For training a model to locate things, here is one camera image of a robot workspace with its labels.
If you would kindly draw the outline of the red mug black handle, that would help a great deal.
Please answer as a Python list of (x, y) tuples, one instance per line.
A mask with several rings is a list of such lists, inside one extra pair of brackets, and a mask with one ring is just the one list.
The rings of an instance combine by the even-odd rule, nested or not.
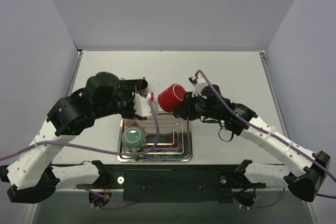
[(157, 98), (158, 104), (165, 112), (172, 113), (182, 105), (186, 90), (180, 84), (172, 84), (162, 91)]

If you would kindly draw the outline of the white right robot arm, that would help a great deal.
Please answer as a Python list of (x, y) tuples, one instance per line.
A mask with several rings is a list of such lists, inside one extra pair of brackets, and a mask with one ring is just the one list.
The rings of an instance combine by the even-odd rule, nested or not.
[(187, 92), (182, 105), (174, 110), (174, 116), (189, 121), (204, 118), (206, 123), (221, 123), (232, 135), (253, 142), (281, 162), (269, 165), (243, 161), (234, 175), (237, 185), (285, 187), (303, 201), (314, 201), (326, 178), (330, 156), (324, 151), (313, 152), (297, 145), (247, 106), (215, 95), (215, 91), (219, 91), (217, 85), (206, 86), (197, 97)]

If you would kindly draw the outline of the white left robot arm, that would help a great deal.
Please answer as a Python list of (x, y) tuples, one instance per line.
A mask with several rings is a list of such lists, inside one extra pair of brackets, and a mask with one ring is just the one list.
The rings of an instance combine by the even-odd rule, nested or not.
[(1, 181), (11, 186), (7, 191), (13, 203), (36, 204), (56, 190), (89, 185), (102, 188), (110, 175), (101, 161), (81, 165), (53, 167), (57, 154), (95, 120), (119, 114), (126, 119), (138, 119), (135, 97), (148, 93), (145, 79), (121, 80), (108, 72), (90, 77), (85, 87), (59, 99), (48, 112), (32, 143), (16, 155), (10, 165), (1, 166)]

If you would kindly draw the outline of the brown glazed mug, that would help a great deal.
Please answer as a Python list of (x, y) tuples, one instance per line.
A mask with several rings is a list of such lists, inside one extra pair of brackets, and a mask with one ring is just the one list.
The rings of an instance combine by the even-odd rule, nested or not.
[(137, 80), (137, 91), (138, 94), (145, 97), (148, 94), (148, 82), (145, 77)]

